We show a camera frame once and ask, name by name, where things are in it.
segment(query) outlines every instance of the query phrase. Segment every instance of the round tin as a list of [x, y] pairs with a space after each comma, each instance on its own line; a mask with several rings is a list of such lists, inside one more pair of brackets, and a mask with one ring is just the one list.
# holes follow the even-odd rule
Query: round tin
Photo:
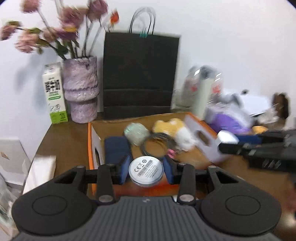
[[132, 161], [128, 173], [136, 185], [152, 187], [163, 177], [163, 165], [155, 157], [141, 156]]

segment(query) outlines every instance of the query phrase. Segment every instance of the white wall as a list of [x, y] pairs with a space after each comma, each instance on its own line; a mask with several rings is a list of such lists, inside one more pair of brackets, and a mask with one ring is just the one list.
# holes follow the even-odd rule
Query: white wall
[[[38, 14], [21, 14], [20, 0], [6, 0], [0, 18], [21, 20], [26, 27], [42, 27]], [[83, 5], [86, 0], [68, 0]], [[57, 26], [53, 1], [42, 1], [50, 25]], [[293, 83], [296, 76], [296, 9], [286, 0], [109, 0], [120, 15], [118, 30], [127, 30], [132, 14], [141, 6], [152, 6], [157, 14], [155, 33], [182, 36], [176, 88], [193, 64], [208, 64], [221, 70], [225, 87], [268, 97], [287, 92], [292, 114], [296, 113]], [[18, 52], [16, 35], [0, 42], [0, 138], [19, 137], [32, 158], [50, 125], [41, 75], [43, 65], [56, 61], [48, 49], [39, 56]], [[103, 35], [94, 53], [103, 55]]]

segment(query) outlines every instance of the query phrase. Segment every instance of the green leaf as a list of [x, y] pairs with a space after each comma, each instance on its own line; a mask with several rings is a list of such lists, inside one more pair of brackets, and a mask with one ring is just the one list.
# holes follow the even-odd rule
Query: green leaf
[[49, 47], [49, 43], [44, 39], [39, 38], [36, 43], [42, 47]]
[[13, 25], [13, 26], [18, 26], [18, 27], [22, 26], [21, 22], [19, 22], [19, 21], [8, 21], [8, 22], [6, 22], [5, 25]]
[[76, 40], [73, 40], [72, 42], [75, 44], [75, 46], [76, 46], [77, 48], [80, 48], [79, 43], [78, 43]]
[[42, 32], [42, 30], [38, 29], [38, 28], [29, 28], [28, 31], [31, 33], [31, 34], [39, 34]]
[[63, 43], [63, 45], [65, 46], [65, 47], [68, 47], [68, 41], [67, 40], [62, 40], [62, 43]]
[[43, 53], [43, 49], [42, 48], [38, 48], [37, 52], [38, 52], [38, 54], [42, 54]]
[[57, 43], [57, 52], [60, 54], [60, 55], [65, 55], [69, 52], [69, 50], [67, 49], [67, 47], [61, 45], [61, 43], [59, 41], [56, 41]]

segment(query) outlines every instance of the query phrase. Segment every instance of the artificial flower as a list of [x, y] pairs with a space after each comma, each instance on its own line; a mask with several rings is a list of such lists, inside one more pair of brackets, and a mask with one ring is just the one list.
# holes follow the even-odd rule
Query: artificial flower
[[22, 23], [21, 22], [19, 22], [19, 21], [8, 21], [8, 22], [6, 22], [6, 24], [5, 25], [13, 25], [13, 26], [17, 26], [17, 27], [21, 27], [22, 26]]
[[57, 31], [53, 27], [50, 27], [49, 29], [44, 28], [43, 29], [43, 37], [47, 42], [51, 43], [57, 39], [57, 37], [58, 37]]
[[91, 22], [100, 20], [108, 12], [108, 5], [104, 0], [95, 0], [90, 3], [87, 17]]
[[74, 32], [67, 32], [64, 29], [56, 29], [57, 36], [63, 40], [76, 40], [77, 34]]
[[7, 40], [11, 37], [13, 33], [15, 33], [15, 30], [17, 29], [18, 26], [15, 25], [4, 25], [0, 29], [0, 40]]
[[119, 21], [119, 15], [118, 15], [118, 12], [115, 10], [114, 12], [112, 12], [110, 17], [111, 26], [113, 26], [118, 21]]
[[63, 26], [63, 29], [69, 33], [77, 32], [77, 28], [74, 24], [67, 24]]
[[27, 30], [24, 30], [23, 33], [18, 37], [18, 41], [15, 44], [16, 49], [24, 53], [31, 53], [33, 47], [37, 47], [36, 44], [39, 39], [38, 34], [32, 34]]
[[40, 0], [23, 0], [21, 10], [25, 13], [37, 12], [40, 6]]
[[87, 8], [64, 7], [61, 11], [59, 19], [63, 27], [73, 25], [79, 29], [86, 13]]

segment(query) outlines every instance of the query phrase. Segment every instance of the pink clip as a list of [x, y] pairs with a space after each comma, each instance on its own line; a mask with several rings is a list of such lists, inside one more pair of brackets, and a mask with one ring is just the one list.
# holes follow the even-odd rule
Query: pink clip
[[172, 158], [172, 159], [175, 159], [176, 158], [176, 152], [172, 149], [168, 149], [167, 151], [167, 155]]

